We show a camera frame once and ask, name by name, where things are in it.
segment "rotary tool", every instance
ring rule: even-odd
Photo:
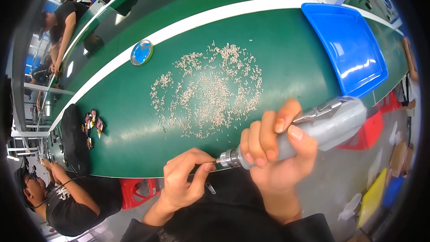
[[[372,117],[378,110],[378,106],[368,110],[357,97],[336,97],[298,114],[292,124],[314,138],[319,150],[326,151],[354,136],[366,119]],[[288,142],[286,132],[279,134],[277,141],[279,145],[277,161],[296,155],[296,151]],[[244,158],[240,146],[221,153],[216,163],[225,168],[242,166],[250,169],[255,166]]]

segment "hand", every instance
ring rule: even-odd
[[[36,101],[36,108],[37,108],[37,113],[39,113],[40,112],[40,101],[39,101],[39,99],[37,99],[37,101]]]
[[[40,160],[40,164],[43,165],[48,171],[51,170],[51,162],[47,159]]]
[[[200,149],[190,149],[168,161],[164,166],[164,189],[158,200],[164,212],[172,213],[189,206],[202,197],[209,171],[216,170],[215,159]],[[192,182],[188,175],[200,164]]]
[[[57,175],[66,175],[66,171],[64,170],[64,167],[62,167],[61,165],[58,164],[58,161],[55,161],[54,163],[51,163],[49,160],[47,159],[42,159],[40,160],[40,164],[42,164],[46,170],[48,172],[51,172],[52,177],[54,178],[54,181],[57,183],[61,183],[60,180],[58,180]],[[54,168],[57,170],[56,172],[54,172],[52,170],[53,166],[55,166]]]
[[[66,170],[62,165],[58,164],[58,161],[51,163],[51,166],[49,168],[51,169],[52,175],[54,176],[54,180],[56,182],[64,183],[65,181],[63,180],[69,180]]]
[[[55,66],[55,77],[58,79],[60,77],[60,66],[61,66],[61,62],[57,63]]]
[[[265,112],[261,121],[251,123],[250,128],[242,132],[240,149],[248,162],[255,162],[258,166],[251,168],[250,173],[261,192],[291,191],[314,167],[316,140],[294,125],[288,127],[300,112],[300,103],[288,99],[277,113]],[[276,136],[287,129],[288,141],[297,155],[275,162],[279,152]]]

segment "fingernail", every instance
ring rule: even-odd
[[[283,119],[278,119],[275,124],[275,132],[282,133],[284,130],[285,121]]]
[[[260,159],[255,160],[255,164],[257,164],[257,166],[262,169],[265,167],[266,161],[264,159],[260,158]]]
[[[295,125],[291,125],[288,128],[288,135],[294,140],[294,141],[300,141],[303,137],[303,131],[295,126]]]
[[[245,155],[246,160],[248,161],[248,163],[253,164],[254,163],[254,159],[252,159],[251,154],[247,153]]]
[[[213,163],[206,163],[206,165],[205,165],[204,169],[205,169],[206,171],[211,171],[212,166],[213,166]]]
[[[274,150],[270,149],[270,150],[266,151],[266,156],[270,162],[276,161],[276,155],[275,155]]]

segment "pile of small components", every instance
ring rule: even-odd
[[[97,110],[92,109],[90,113],[85,114],[85,124],[81,126],[82,132],[87,136],[86,146],[88,149],[94,148],[92,138],[89,137],[89,130],[94,126],[97,129],[97,136],[100,138],[101,133],[104,133],[106,126],[104,121],[100,117],[97,117]]]

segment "green workbench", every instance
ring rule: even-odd
[[[86,62],[65,89],[77,91],[107,62],[157,30],[196,13],[241,1],[247,0],[176,0],[132,23],[128,21],[127,27],[105,42],[105,46]],[[387,26],[366,20],[379,43],[389,71],[389,78],[374,92],[363,97],[366,106],[371,107],[394,88],[408,67],[402,36]],[[157,78],[168,72],[172,73],[175,85],[189,82],[187,78],[190,76],[180,78],[183,73],[173,63],[193,52],[208,56],[207,46],[211,46],[213,41],[219,48],[227,43],[246,48],[255,57],[252,64],[261,69],[262,78],[259,105],[256,106],[257,110],[247,114],[246,120],[241,118],[233,121],[229,128],[218,127],[207,138],[186,137],[177,125],[160,125],[159,115],[164,112],[168,119],[170,112],[167,108],[165,111],[154,110],[151,105],[151,86]],[[212,64],[220,64],[219,60],[218,57]],[[234,90],[235,86],[229,84],[229,89]],[[167,104],[172,101],[171,90],[174,94],[174,89],[163,92]],[[337,95],[341,95],[338,80],[312,26],[300,9],[281,9],[223,19],[165,40],[154,46],[154,53],[147,64],[142,67],[133,66],[130,62],[121,65],[84,94],[76,105],[83,115],[96,108],[106,122],[106,133],[101,139],[95,130],[91,132],[95,147],[89,153],[94,175],[161,177],[163,166],[169,159],[192,147],[205,150],[214,157],[222,151],[237,147],[243,129],[249,127],[252,121],[261,119],[265,110],[279,109],[288,98],[298,99],[306,109]],[[68,100],[70,96],[67,95],[57,100],[52,111],[53,118]],[[198,105],[198,101],[193,99],[190,104]],[[61,162],[62,155],[58,152],[54,154]]]

